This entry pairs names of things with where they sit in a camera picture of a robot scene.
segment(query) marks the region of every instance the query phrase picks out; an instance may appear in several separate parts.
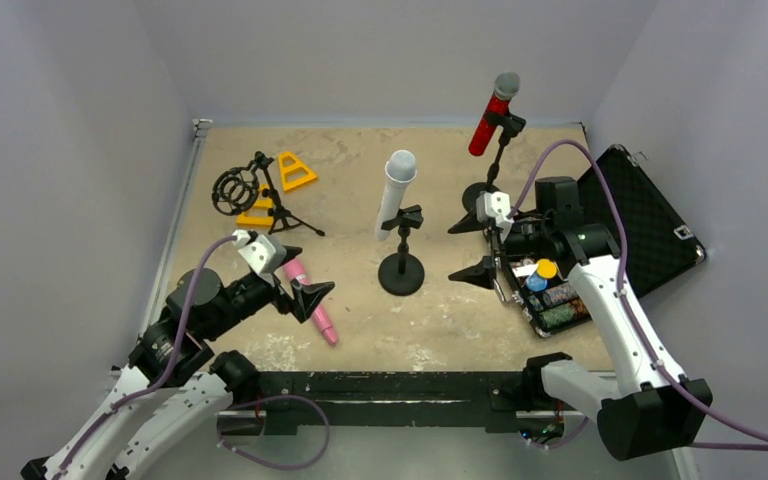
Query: pink microphone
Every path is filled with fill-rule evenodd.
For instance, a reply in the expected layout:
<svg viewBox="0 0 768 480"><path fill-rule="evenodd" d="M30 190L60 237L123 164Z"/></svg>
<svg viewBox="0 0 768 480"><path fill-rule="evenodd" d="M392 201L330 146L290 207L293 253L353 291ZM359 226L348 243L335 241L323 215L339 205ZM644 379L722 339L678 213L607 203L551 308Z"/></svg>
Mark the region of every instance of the pink microphone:
<svg viewBox="0 0 768 480"><path fill-rule="evenodd" d="M298 258L294 258L284 264L284 275L288 279L296 279L302 285L310 285L310 280L307 278L304 265ZM320 304L313 311L313 322L316 323L316 328L325 337L325 341L332 347L337 344L337 330L334 329L334 325L331 323L331 317L328 316L328 312L325 311L325 307Z"/></svg>

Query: yellow object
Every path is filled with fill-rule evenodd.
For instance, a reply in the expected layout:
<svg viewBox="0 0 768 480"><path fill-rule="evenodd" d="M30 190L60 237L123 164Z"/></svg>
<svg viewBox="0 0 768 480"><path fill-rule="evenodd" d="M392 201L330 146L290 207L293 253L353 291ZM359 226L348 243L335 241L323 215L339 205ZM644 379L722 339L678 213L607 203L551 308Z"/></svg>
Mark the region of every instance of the yellow object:
<svg viewBox="0 0 768 480"><path fill-rule="evenodd" d="M257 200L254 202L254 206L252 206L251 209L249 209L248 212L243 212L241 215L237 217L237 226L238 227L271 227L272 226L272 217L269 216L269 209L272 208L274 205L272 204L272 199L269 197L263 196L263 191L266 190L266 185L260 186L259 195L257 197ZM250 214L254 211L263 211L266 212L267 215L265 217L253 217Z"/></svg>
<svg viewBox="0 0 768 480"><path fill-rule="evenodd" d="M278 155L278 171L281 173L281 186L284 187L284 192L292 192L308 183L315 182L319 178L293 152L284 152ZM290 180L291 176L299 173L303 175L295 180Z"/></svg>
<svg viewBox="0 0 768 480"><path fill-rule="evenodd" d="M537 261L537 275L549 280L555 278L558 274L558 267L555 263L548 258L541 258Z"/></svg>

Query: microphone head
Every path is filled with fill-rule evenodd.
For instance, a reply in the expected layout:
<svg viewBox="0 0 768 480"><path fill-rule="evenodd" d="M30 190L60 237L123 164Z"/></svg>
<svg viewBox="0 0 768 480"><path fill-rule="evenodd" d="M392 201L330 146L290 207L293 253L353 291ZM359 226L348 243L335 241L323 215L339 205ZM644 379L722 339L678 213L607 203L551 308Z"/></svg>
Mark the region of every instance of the microphone head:
<svg viewBox="0 0 768 480"><path fill-rule="evenodd" d="M493 84L493 92L496 98L503 102L510 101L519 93L519 75L516 72L505 72L496 77Z"/></svg>
<svg viewBox="0 0 768 480"><path fill-rule="evenodd" d="M412 182L416 177L416 157L407 150L396 150L384 165L384 172L390 180Z"/></svg>

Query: open case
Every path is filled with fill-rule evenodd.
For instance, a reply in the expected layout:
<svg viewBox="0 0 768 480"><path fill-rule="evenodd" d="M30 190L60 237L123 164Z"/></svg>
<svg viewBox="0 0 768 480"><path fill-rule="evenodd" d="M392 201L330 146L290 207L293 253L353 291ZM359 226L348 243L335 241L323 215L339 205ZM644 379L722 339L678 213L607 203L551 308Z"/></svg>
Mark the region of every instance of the open case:
<svg viewBox="0 0 768 480"><path fill-rule="evenodd" d="M705 260L707 255L702 243L625 147L612 145L597 163L625 226L629 252L626 271L638 297ZM586 223L603 224L614 238L619 238L593 168L588 169L577 184ZM511 256L511 249L508 250L508 264L501 262L498 266L538 335L548 337L590 320L587 308L562 278L552 279L549 287L539 294L530 292L524 286L524 279L533 270L529 264L537 259L528 255Z"/></svg>

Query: white wall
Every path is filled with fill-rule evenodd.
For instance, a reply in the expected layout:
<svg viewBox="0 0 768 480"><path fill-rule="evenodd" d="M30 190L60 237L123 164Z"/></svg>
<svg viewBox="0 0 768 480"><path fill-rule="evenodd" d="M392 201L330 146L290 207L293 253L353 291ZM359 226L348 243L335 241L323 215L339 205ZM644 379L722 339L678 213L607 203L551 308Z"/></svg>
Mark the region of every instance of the white wall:
<svg viewBox="0 0 768 480"><path fill-rule="evenodd" d="M647 302L714 406L768 430L768 1L661 0L593 118L590 144L643 150L710 249ZM708 420L705 441L742 437ZM697 451L706 478L768 478L768 453Z"/></svg>
<svg viewBox="0 0 768 480"><path fill-rule="evenodd" d="M506 69L533 123L589 118L656 0L136 3L198 116L473 124Z"/></svg>
<svg viewBox="0 0 768 480"><path fill-rule="evenodd" d="M129 1L0 0L0 478L130 349L191 125Z"/></svg>

